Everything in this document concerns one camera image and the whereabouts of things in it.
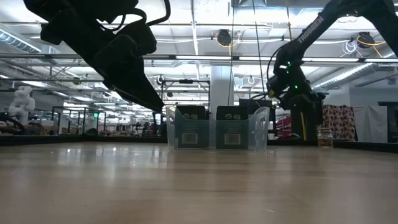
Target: wooden tabletop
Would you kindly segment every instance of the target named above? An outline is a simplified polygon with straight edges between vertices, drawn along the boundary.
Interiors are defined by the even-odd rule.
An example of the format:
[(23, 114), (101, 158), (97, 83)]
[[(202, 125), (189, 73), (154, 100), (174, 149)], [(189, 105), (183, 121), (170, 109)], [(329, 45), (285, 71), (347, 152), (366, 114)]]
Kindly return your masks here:
[(0, 223), (397, 223), (398, 155), (0, 147)]

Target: red patterned curtain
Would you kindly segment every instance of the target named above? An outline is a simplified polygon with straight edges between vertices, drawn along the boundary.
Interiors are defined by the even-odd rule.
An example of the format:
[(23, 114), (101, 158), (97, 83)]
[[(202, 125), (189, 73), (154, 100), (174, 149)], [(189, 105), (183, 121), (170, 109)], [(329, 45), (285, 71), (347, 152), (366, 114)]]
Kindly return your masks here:
[(323, 106), (323, 128), (330, 128), (336, 140), (355, 141), (354, 111), (351, 106)]

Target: white curtain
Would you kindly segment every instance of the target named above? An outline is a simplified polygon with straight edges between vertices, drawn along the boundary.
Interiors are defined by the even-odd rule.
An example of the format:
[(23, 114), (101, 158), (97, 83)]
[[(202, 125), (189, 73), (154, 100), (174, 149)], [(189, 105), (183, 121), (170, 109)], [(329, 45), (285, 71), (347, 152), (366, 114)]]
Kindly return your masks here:
[(386, 106), (357, 106), (354, 122), (359, 142), (388, 143)]

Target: ceiling light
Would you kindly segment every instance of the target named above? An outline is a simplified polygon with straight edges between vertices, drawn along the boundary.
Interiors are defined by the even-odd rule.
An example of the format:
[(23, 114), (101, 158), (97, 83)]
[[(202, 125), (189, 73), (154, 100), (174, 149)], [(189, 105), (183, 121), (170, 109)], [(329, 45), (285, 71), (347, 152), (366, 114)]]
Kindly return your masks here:
[(398, 58), (370, 58), (366, 59), (365, 62), (374, 62), (374, 63), (396, 63), (398, 62)]
[(358, 62), (358, 58), (303, 58), (304, 62)]
[(9, 45), (13, 45), (14, 47), (23, 50), (27, 53), (40, 53), (41, 50), (37, 47), (27, 43), (26, 41), (21, 40), (20, 38), (0, 29), (0, 41), (7, 43)]
[(63, 106), (69, 106), (69, 107), (88, 107), (88, 105), (76, 105), (76, 104), (74, 104), (74, 103), (67, 103), (67, 102), (64, 102), (63, 103)]
[(60, 95), (60, 96), (64, 96), (64, 97), (69, 97), (68, 95), (64, 94), (64, 93), (60, 93), (57, 91), (54, 91), (55, 94)]
[(115, 103), (94, 103), (95, 105), (115, 105)]
[(232, 57), (225, 56), (176, 56), (177, 60), (231, 60)]
[(32, 86), (37, 86), (37, 87), (47, 87), (46, 84), (42, 82), (37, 82), (37, 81), (22, 81), (25, 84), (32, 85)]
[(111, 96), (113, 96), (113, 97), (115, 97), (116, 99), (119, 99), (119, 100), (122, 99), (122, 97), (118, 93), (116, 93), (115, 91), (111, 92)]
[[(270, 57), (261, 57), (262, 61), (269, 61), (271, 58)], [(259, 57), (239, 57), (239, 60), (250, 60), (250, 61), (258, 61)]]
[(82, 97), (82, 96), (74, 96), (76, 100), (81, 100), (81, 101), (93, 101), (91, 98), (88, 97)]

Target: black box with label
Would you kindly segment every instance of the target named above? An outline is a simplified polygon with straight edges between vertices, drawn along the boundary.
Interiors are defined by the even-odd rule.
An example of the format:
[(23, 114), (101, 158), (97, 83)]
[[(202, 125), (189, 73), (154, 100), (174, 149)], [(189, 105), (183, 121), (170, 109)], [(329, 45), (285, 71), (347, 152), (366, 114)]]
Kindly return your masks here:
[(175, 138), (177, 148), (204, 149), (209, 146), (209, 122), (204, 106), (177, 106)]
[(249, 149), (249, 115), (245, 106), (217, 107), (217, 149)]

